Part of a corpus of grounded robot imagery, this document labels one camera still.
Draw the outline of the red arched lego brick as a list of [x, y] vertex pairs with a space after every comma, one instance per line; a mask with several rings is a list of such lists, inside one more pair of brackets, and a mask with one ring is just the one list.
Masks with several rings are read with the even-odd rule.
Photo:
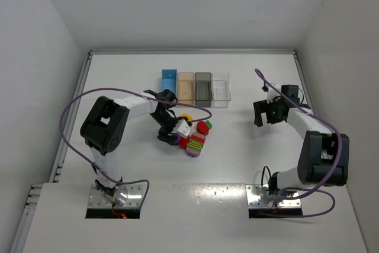
[[180, 137], [178, 141], [178, 146], [181, 149], [185, 149], [187, 147], [188, 142], [190, 141], [190, 137]]

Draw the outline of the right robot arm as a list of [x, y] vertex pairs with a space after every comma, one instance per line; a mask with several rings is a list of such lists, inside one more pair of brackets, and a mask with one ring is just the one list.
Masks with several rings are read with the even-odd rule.
[[337, 134], [314, 115], [311, 107], [298, 97], [297, 85], [282, 85], [280, 96], [274, 89], [263, 86], [267, 98], [253, 103], [254, 124], [263, 126], [262, 115], [268, 124], [285, 122], [293, 127], [303, 139], [296, 167], [270, 175], [268, 194], [277, 196], [296, 188], [322, 184], [326, 187], [341, 187], [347, 183], [349, 167], [349, 137]]

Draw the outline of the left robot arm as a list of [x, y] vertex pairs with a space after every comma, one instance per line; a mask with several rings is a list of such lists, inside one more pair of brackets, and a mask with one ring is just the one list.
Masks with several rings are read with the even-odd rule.
[[148, 114], [160, 125], [158, 139], [177, 145], [180, 138], [189, 137], [192, 123], [175, 115], [171, 110], [175, 103], [176, 96], [168, 89], [160, 93], [146, 90], [124, 99], [101, 96], [91, 108], [80, 135], [94, 158], [95, 186], [112, 204], [125, 206], [129, 199], [116, 154], [127, 122]]

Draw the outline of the purple lego brick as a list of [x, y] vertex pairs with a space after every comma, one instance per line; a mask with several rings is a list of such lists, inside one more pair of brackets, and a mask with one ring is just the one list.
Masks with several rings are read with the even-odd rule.
[[174, 146], [178, 145], [180, 138], [177, 137], [177, 139], [174, 141]]

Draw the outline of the yellow oval lego brick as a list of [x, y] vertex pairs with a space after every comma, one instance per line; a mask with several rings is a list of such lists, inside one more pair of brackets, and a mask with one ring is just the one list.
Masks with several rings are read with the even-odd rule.
[[189, 114], [181, 114], [181, 118], [185, 119], [188, 123], [192, 123], [193, 118]]

